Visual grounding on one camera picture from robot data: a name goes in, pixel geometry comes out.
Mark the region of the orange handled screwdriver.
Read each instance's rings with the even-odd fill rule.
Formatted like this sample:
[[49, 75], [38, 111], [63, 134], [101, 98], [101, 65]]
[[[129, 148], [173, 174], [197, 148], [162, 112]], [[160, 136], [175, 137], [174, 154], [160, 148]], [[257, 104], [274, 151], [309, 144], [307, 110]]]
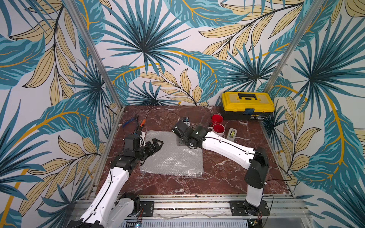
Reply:
[[142, 120], [142, 122], [140, 123], [139, 128], [143, 129], [143, 127], [144, 127], [144, 125], [146, 123], [147, 117], [148, 117], [148, 113], [146, 114], [146, 116], [144, 117], [144, 119]]

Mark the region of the blue handled pliers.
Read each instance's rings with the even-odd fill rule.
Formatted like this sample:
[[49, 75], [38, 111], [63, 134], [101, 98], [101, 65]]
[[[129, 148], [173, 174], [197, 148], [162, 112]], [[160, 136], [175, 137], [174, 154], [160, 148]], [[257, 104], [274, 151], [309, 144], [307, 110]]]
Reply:
[[122, 123], [122, 127], [126, 127], [129, 123], [132, 123], [132, 122], [135, 122], [135, 121], [138, 121], [138, 117], [139, 115], [135, 115], [134, 117], [132, 117], [131, 119], [129, 120], [126, 120]]

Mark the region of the aluminium corner post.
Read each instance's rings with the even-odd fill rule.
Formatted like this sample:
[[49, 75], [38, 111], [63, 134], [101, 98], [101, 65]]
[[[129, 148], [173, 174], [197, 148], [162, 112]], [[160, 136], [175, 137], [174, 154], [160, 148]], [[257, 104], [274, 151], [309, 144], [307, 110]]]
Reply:
[[86, 27], [86, 24], [83, 22], [82, 16], [80, 11], [77, 8], [77, 5], [75, 3], [75, 1], [72, 0], [65, 0], [64, 1], [65, 6], [67, 7], [71, 18], [73, 19], [76, 27], [78, 28], [81, 37], [83, 38], [86, 47], [89, 49], [90, 55], [92, 57], [92, 59], [94, 60], [94, 63], [96, 64], [96, 66], [99, 69], [99, 72], [101, 73], [102, 78], [105, 81], [106, 87], [109, 89], [110, 93], [111, 93], [111, 97], [114, 100], [114, 102], [116, 103], [117, 107], [119, 110], [122, 110], [124, 108], [124, 106], [121, 104], [120, 100], [119, 100], [119, 96], [117, 95], [115, 89], [113, 88], [112, 85], [112, 81], [108, 75], [108, 72], [98, 54], [98, 51], [96, 49], [96, 46], [90, 36], [90, 33]]
[[270, 89], [273, 87], [273, 84], [277, 80], [277, 78], [278, 78], [280, 72], [282, 71], [283, 67], [285, 66], [287, 60], [289, 59], [292, 52], [295, 50], [295, 48], [299, 44], [300, 40], [306, 33], [307, 29], [311, 25], [311, 22], [315, 18], [317, 12], [319, 11], [320, 7], [322, 6], [322, 4], [324, 2], [325, 2], [325, 0], [314, 1], [313, 4], [311, 5], [311, 7], [309, 8], [308, 13], [303, 18], [303, 22], [298, 27], [298, 31], [293, 35], [293, 38], [292, 38], [291, 42], [289, 43], [287, 49], [285, 50], [282, 58], [278, 62], [278, 65], [274, 69], [270, 79], [267, 81], [267, 83], [264, 87], [264, 90], [263, 90], [264, 93], [269, 93]]

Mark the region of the left aluminium corner post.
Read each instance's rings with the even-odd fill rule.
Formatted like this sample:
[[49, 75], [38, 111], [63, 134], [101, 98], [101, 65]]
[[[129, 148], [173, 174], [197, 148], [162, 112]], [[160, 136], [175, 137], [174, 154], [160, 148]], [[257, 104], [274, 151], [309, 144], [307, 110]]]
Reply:
[[112, 81], [108, 75], [108, 72], [98, 54], [98, 51], [96, 49], [96, 46], [90, 36], [90, 33], [86, 27], [86, 24], [83, 22], [82, 16], [80, 11], [77, 8], [77, 5], [75, 3], [75, 1], [72, 0], [65, 0], [64, 1], [65, 6], [67, 7], [71, 18], [73, 19], [76, 27], [78, 28], [81, 37], [83, 38], [86, 47], [89, 49], [90, 55], [92, 57], [92, 59], [94, 60], [94, 63], [96, 64], [96, 66], [99, 69], [99, 72], [101, 73], [102, 78], [105, 81], [106, 87], [109, 89], [110, 93], [111, 93], [111, 97], [114, 100], [114, 102], [116, 103], [117, 107], [119, 110], [122, 110], [124, 108], [124, 106], [121, 104], [120, 100], [119, 100], [119, 96], [117, 95], [115, 89], [113, 88], [112, 85]]

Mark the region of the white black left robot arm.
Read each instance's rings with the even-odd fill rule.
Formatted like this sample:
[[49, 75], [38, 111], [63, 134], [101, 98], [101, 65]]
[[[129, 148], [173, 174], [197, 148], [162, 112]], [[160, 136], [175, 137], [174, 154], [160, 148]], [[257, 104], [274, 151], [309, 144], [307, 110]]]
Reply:
[[145, 133], [130, 134], [124, 139], [124, 147], [110, 165], [108, 176], [99, 193], [79, 220], [72, 220], [68, 228], [120, 228], [128, 216], [142, 214], [140, 198], [121, 189], [133, 170], [147, 158], [160, 151], [163, 141], [156, 138], [145, 141]]

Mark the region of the clear bubble wrap sheet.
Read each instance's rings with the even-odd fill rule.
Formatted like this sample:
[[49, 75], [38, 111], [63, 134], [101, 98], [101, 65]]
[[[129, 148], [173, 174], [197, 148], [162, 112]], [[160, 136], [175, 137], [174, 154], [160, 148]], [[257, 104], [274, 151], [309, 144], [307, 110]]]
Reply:
[[202, 149], [183, 145], [173, 132], [147, 131], [145, 139], [163, 141], [160, 151], [149, 157], [140, 168], [142, 173], [201, 177], [203, 175]]

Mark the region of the right aluminium corner post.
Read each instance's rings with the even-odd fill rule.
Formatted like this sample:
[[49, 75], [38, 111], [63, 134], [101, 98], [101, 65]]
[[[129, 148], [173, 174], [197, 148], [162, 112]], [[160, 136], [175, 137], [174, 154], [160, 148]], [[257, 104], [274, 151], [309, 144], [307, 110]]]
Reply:
[[277, 78], [278, 78], [280, 72], [282, 71], [283, 67], [285, 66], [287, 60], [289, 59], [292, 52], [295, 50], [295, 48], [299, 44], [300, 40], [306, 33], [307, 29], [311, 25], [311, 22], [315, 18], [317, 12], [319, 11], [320, 7], [322, 6], [322, 4], [324, 2], [325, 2], [325, 0], [314, 1], [313, 4], [311, 5], [311, 7], [309, 8], [308, 13], [303, 18], [303, 22], [298, 27], [298, 31], [293, 35], [293, 38], [292, 38], [291, 42], [289, 43], [287, 49], [285, 50], [282, 58], [278, 62], [278, 65], [274, 69], [270, 79], [267, 81], [267, 83], [264, 87], [264, 90], [263, 90], [264, 93], [269, 93], [270, 89], [273, 87], [273, 84], [277, 80]]

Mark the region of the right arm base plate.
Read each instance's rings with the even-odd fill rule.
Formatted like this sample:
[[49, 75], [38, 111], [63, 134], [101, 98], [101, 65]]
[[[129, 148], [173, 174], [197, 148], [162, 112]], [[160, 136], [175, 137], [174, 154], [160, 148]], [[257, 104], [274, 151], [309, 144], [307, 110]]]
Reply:
[[268, 216], [270, 210], [267, 202], [262, 200], [259, 207], [249, 204], [245, 200], [229, 201], [232, 216]]

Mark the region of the yellow black plastic toolbox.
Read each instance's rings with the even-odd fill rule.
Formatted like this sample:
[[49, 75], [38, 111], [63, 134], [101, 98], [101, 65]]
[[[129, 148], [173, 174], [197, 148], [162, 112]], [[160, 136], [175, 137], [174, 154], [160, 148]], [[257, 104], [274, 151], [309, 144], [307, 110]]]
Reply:
[[275, 111], [267, 93], [224, 92], [221, 101], [225, 120], [262, 121]]

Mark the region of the white mug red inside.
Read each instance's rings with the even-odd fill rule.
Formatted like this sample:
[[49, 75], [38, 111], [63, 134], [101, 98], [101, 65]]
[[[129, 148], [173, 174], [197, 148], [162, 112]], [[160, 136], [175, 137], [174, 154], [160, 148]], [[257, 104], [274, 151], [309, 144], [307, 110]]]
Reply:
[[216, 123], [208, 128], [211, 129], [218, 136], [224, 137], [225, 127], [221, 123]]

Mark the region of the aluminium front frame rail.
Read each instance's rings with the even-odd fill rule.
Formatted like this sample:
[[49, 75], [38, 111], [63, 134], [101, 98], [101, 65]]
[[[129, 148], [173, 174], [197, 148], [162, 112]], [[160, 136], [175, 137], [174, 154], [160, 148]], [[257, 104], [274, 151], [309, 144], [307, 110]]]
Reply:
[[142, 195], [142, 218], [128, 217], [115, 228], [312, 228], [303, 199], [289, 194], [264, 196], [260, 215], [240, 213], [245, 195]]

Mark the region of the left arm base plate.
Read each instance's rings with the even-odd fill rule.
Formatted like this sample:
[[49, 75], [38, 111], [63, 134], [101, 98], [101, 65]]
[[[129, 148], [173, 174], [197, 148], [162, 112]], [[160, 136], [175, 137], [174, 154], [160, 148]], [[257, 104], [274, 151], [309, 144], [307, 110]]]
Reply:
[[142, 202], [134, 202], [133, 211], [128, 215], [129, 217], [153, 217], [154, 214], [154, 201], [142, 201]]

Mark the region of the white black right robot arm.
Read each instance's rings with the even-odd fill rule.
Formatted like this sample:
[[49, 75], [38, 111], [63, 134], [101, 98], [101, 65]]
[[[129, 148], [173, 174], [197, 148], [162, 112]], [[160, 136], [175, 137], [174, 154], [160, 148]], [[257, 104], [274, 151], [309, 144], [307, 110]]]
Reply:
[[244, 180], [248, 185], [247, 195], [240, 210], [251, 216], [267, 214], [264, 211], [266, 202], [262, 198], [269, 159], [263, 148], [254, 149], [237, 144], [218, 135], [212, 128], [201, 125], [192, 128], [183, 120], [173, 126], [172, 132], [189, 148], [202, 148], [218, 153], [246, 169]]

